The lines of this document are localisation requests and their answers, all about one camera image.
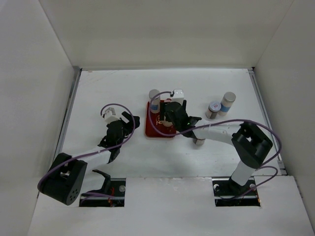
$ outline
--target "red base plate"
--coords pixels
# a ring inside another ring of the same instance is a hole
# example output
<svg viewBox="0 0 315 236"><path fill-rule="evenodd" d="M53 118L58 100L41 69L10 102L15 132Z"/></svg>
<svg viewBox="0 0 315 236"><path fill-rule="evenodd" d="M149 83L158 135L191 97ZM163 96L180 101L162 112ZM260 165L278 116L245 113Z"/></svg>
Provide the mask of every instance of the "red base plate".
<svg viewBox="0 0 315 236"><path fill-rule="evenodd" d="M149 109L149 103L147 104L147 116L146 116L146 127L145 127L145 134L149 138L172 138L172 137L167 137L164 135L161 135L157 133L151 126L151 123L149 121L149 114L148 114L148 109ZM163 124L158 123L159 122L159 113L153 114L151 112L151 119L152 122L160 132L164 134L176 134L176 130L173 126L171 127L165 127Z"/></svg>

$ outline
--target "small bottle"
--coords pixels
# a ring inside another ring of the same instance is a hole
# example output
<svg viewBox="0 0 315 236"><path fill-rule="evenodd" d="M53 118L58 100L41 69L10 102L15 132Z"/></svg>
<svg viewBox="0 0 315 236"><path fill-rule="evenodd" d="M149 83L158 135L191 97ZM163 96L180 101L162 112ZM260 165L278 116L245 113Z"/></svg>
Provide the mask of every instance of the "small bottle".
<svg viewBox="0 0 315 236"><path fill-rule="evenodd" d="M221 109L219 111L220 116L225 116L230 110L233 102L236 99L236 95L233 92L226 92L221 101Z"/></svg>
<svg viewBox="0 0 315 236"><path fill-rule="evenodd" d="M210 102L209 107L206 111L206 117L209 119L216 118L220 109L221 109L221 104L218 101Z"/></svg>
<svg viewBox="0 0 315 236"><path fill-rule="evenodd" d="M149 92L149 99L150 99L150 101L151 101L151 99L152 99L155 95L157 95L158 93L159 93L159 91L158 91L157 89L151 90L151 91ZM154 114L159 113L159 102L160 102L160 96L156 97L156 98L153 100L153 102L152 102L152 104L151 104L151 106L150 106L150 111L151 111L152 113L154 113Z"/></svg>

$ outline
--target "white panel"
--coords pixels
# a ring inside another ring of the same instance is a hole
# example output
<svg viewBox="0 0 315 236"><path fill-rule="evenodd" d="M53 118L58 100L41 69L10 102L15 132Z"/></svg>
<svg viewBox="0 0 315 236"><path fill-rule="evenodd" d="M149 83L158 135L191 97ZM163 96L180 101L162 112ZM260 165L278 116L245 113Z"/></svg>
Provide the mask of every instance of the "white panel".
<svg viewBox="0 0 315 236"><path fill-rule="evenodd" d="M72 64L255 66L292 0L40 0Z"/></svg>
<svg viewBox="0 0 315 236"><path fill-rule="evenodd" d="M261 207L216 207L211 178L128 178L125 207L56 207L41 195L29 236L314 235L293 177L258 192Z"/></svg>
<svg viewBox="0 0 315 236"><path fill-rule="evenodd" d="M236 101L226 116L214 121L247 118L264 123L248 70L246 69L160 69L84 71L74 100L63 152L77 154L90 150L106 135L106 123L99 115L108 103L127 106L140 116L140 127L126 143L117 159L101 170L113 177L201 177L230 176L240 158L235 148L226 143L206 140L196 147L192 139L146 138L144 127L149 91L183 89L190 116L206 118L209 102L221 101L227 91L236 94ZM123 109L115 107L118 114ZM273 148L268 157L275 153ZM271 165L278 167L277 161ZM255 175L273 175L264 169Z"/></svg>
<svg viewBox="0 0 315 236"><path fill-rule="evenodd" d="M0 12L0 235L25 235L47 171L73 69L37 0Z"/></svg>
<svg viewBox="0 0 315 236"><path fill-rule="evenodd" d="M296 0L255 71L283 160L315 226L315 1Z"/></svg>

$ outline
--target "white table surface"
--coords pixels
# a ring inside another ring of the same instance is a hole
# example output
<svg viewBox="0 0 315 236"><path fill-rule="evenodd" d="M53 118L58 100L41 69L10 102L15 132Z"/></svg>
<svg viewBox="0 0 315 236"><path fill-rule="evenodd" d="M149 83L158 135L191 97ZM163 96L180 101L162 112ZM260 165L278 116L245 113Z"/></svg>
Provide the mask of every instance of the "white table surface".
<svg viewBox="0 0 315 236"><path fill-rule="evenodd" d="M149 139L144 134L146 104L151 89L183 89L190 116L205 117L210 101L221 101L227 91L236 101L227 116L215 121L246 118L265 124L248 70L246 69L159 69L83 71L74 100L63 152L76 154L95 147L106 135L99 115L108 103L127 106L140 116L140 127L122 148L117 159L98 169L112 177L216 177L230 176L239 162L234 147L206 140L196 147L192 139L177 136ZM115 107L117 113L123 109ZM273 148L268 157L275 153ZM270 163L278 168L277 160ZM272 175L264 169L255 175Z"/></svg>
<svg viewBox="0 0 315 236"><path fill-rule="evenodd" d="M261 207L216 207L211 178L193 177L127 178L125 207L56 206L41 194L29 236L314 235L293 177L258 193Z"/></svg>

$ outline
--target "purple wire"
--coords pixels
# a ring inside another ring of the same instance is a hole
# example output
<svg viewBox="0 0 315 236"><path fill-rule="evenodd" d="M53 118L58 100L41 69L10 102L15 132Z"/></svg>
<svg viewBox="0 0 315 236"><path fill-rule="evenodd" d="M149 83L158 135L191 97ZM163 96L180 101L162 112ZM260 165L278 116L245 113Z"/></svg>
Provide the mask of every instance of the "purple wire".
<svg viewBox="0 0 315 236"><path fill-rule="evenodd" d="M114 198L114 196L107 195L107 194L102 194L102 193L86 192L86 193L84 193L84 194L90 194L90 196L87 196L87 197L85 197L84 199L82 199L81 204L82 204L82 202L84 202L85 200L87 200L87 199L89 199L89 198L92 198L92 197L105 197L105 198L108 198L108 199Z"/></svg>
<svg viewBox="0 0 315 236"><path fill-rule="evenodd" d="M122 107L124 109L126 109L129 114L131 115L131 118L132 118L132 122L133 122L133 129L132 129L132 132L130 133L130 135L128 136L128 138L126 138L126 140L124 140L121 144L118 144L118 145L115 145L115 146L112 146L112 147L108 147L108 148L105 148L101 151L94 151L94 152L91 152L91 153L86 153L86 154L82 154L82 155L79 155L79 156L76 156L76 157L73 157L73 158L70 158L69 160L66 160L64 161L63 163L60 163L59 165L57 165L56 167L52 168L50 171L48 171L41 179L40 181L38 182L38 185L37 185L37 189L40 190L40 186L42 185L43 181L45 181L49 175L51 175L54 171L56 171L57 169L59 169L60 167L64 166L65 164L71 162L71 161L74 161L74 160L77 160L79 158L83 158L83 157L88 157L88 156L92 156L94 154L97 154L97 153L100 153L100 152L104 152L104 151L108 151L108 150L111 150L111 149L114 149L114 148L118 148L120 147L121 145L125 144L133 135L134 133L134 130L136 129L136 121L134 120L134 117L131 113L131 111L125 107L124 105L121 105L121 104L118 104L118 103L110 103L110 104L107 104L105 105L101 110L100 110L100 115L102 116L102 112L103 110L106 108L106 107L109 107L109 106L119 106L119 107Z"/></svg>
<svg viewBox="0 0 315 236"><path fill-rule="evenodd" d="M165 92L160 92L158 93L157 95L155 95L151 101L150 101L150 104L149 104L149 107L151 106L152 102L154 99L156 99L157 97L159 97L160 95L162 94L165 94L165 93L169 93L171 94L172 92L170 91L165 91ZM253 121L253 120L250 120L250 119L230 119L230 120L225 120L225 121L220 121L220 122L217 122L217 123L212 123L212 124L205 124L205 125L201 125L201 126L197 126L197 127L194 127L194 128L190 128L190 129L187 129L183 132L179 132L179 133L176 133L176 134L164 134L162 132L160 132L153 124L152 122L152 119L151 119L151 112L150 112L150 109L148 109L148 115L149 115L149 121L150 121L150 124L152 126L152 128L157 132L159 133L160 135L163 135L163 136L166 136L166 137L174 137L174 136L177 136L177 135L180 135L180 134L185 134L187 132L190 132L192 130L195 130L195 129L200 129L200 128L204 128L204 127L209 127L209 126L216 126L216 125L220 125L220 124L225 124L225 123L231 123L231 122L248 122L248 123L252 123L252 124L255 124L255 125L258 125L264 129L266 129L267 131L269 131L277 140L278 142L278 145L279 145L279 148L278 148L278 151L276 152L276 154L274 154L272 157L270 157L267 161L265 161L264 163L262 163L261 166L264 166L266 165L267 163L269 163L271 160L273 160L275 157L277 157L279 155L279 153L281 152L282 150L282 142L280 140L280 137L272 130L270 129L269 127L261 124L261 123L258 123L256 121Z"/></svg>

